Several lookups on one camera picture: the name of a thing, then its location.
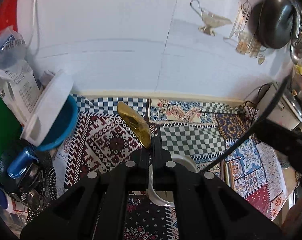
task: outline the wooden trim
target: wooden trim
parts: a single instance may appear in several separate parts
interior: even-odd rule
[[[140,97],[140,98],[161,98],[170,100],[183,101],[200,101],[200,102],[218,102],[225,103],[230,106],[239,106],[244,103],[243,100],[235,98],[212,97],[206,95],[183,94],[174,92],[137,92],[137,91],[120,91],[120,90],[83,90],[72,91],[72,93],[82,95],[88,99],[97,97]]]

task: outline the plastic bag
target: plastic bag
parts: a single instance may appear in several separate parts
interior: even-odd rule
[[[0,96],[23,126],[43,91],[25,55],[25,42],[19,33],[11,27],[0,32]]]

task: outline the patchwork tablecloth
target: patchwork tablecloth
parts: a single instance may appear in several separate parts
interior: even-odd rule
[[[138,111],[153,135],[161,133],[164,149],[189,155],[199,170],[246,132],[255,113],[250,107],[230,107],[222,103],[73,97],[79,109],[78,123],[74,134],[60,147],[54,164],[55,169],[60,170],[57,189],[61,194],[89,171],[110,171],[129,160],[131,152],[141,147],[117,114],[119,101]],[[228,156],[226,162],[231,168],[234,190],[273,220],[286,197],[282,170],[274,150],[253,135]],[[219,176],[220,165],[212,171]],[[125,223],[125,239],[179,238],[174,208],[154,205],[144,192],[130,193]]]

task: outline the gold object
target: gold object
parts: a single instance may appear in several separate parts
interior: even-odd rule
[[[143,117],[124,102],[118,102],[118,114],[131,128],[143,147],[149,149],[151,146],[151,131]]]

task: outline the checkered pattern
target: checkered pattern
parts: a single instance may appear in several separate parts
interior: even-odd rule
[[[96,98],[89,100],[86,97],[72,94],[78,105],[78,111],[99,113],[99,114],[117,114],[118,102],[123,101],[131,106],[139,114],[145,115],[147,112],[146,98]]]
[[[216,128],[160,127],[160,131],[163,149],[174,154],[212,154],[225,150],[224,139]]]
[[[223,103],[206,102],[202,104],[203,104],[202,112],[206,112],[206,113],[238,114],[240,111],[238,106],[231,107]]]

